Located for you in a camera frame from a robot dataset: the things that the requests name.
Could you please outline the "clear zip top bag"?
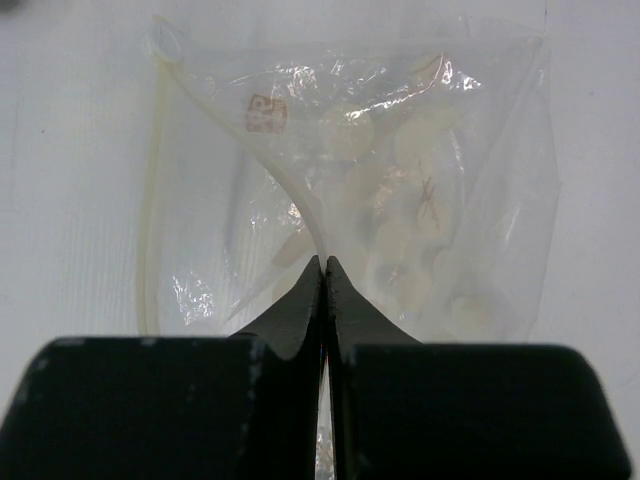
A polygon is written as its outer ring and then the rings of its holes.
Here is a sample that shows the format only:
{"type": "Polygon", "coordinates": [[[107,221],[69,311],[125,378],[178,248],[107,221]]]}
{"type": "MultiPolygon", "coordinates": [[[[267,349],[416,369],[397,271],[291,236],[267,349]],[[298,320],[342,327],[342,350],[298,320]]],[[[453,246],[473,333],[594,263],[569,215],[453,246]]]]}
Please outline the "clear zip top bag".
{"type": "Polygon", "coordinates": [[[544,36],[460,18],[401,42],[228,49],[158,17],[145,42],[141,334],[234,333],[335,257],[422,341],[527,338],[560,190],[544,36]]]}

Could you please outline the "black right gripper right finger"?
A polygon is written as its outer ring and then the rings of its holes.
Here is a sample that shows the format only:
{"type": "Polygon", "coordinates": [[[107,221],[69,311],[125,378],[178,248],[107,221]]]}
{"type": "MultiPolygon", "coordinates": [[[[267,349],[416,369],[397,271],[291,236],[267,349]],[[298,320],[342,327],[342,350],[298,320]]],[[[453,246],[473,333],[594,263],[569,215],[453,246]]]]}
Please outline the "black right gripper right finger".
{"type": "Polygon", "coordinates": [[[558,345],[422,343],[326,267],[340,479],[627,479],[604,390],[558,345]]]}

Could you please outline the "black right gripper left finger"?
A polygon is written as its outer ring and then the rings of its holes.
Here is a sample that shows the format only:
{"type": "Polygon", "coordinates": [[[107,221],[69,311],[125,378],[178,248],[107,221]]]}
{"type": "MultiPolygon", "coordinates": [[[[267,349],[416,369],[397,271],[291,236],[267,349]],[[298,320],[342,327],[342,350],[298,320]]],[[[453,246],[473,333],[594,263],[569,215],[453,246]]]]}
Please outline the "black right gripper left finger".
{"type": "Polygon", "coordinates": [[[1,426],[5,479],[310,479],[321,269],[228,337],[61,337],[1,426]]]}

